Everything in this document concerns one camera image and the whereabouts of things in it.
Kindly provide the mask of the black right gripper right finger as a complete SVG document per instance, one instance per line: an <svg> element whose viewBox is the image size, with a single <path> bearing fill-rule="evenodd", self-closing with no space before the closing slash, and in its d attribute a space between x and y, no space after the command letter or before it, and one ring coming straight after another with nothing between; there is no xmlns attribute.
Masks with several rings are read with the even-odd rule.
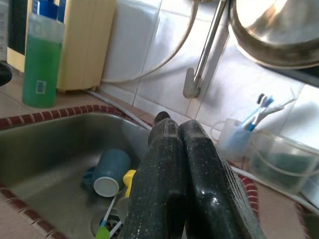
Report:
<svg viewBox="0 0 319 239"><path fill-rule="evenodd" d="M221 158L201 124L179 127L186 156L189 239L263 239L240 178Z"/></svg>

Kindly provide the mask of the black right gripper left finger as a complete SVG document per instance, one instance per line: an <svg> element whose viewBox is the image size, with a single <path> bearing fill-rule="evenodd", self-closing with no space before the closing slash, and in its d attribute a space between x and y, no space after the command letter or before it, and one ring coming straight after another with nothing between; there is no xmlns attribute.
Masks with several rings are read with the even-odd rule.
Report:
<svg viewBox="0 0 319 239"><path fill-rule="evenodd" d="M154 123L148 150L133 176L121 239L179 239L187 211L186 169L178 124Z"/></svg>

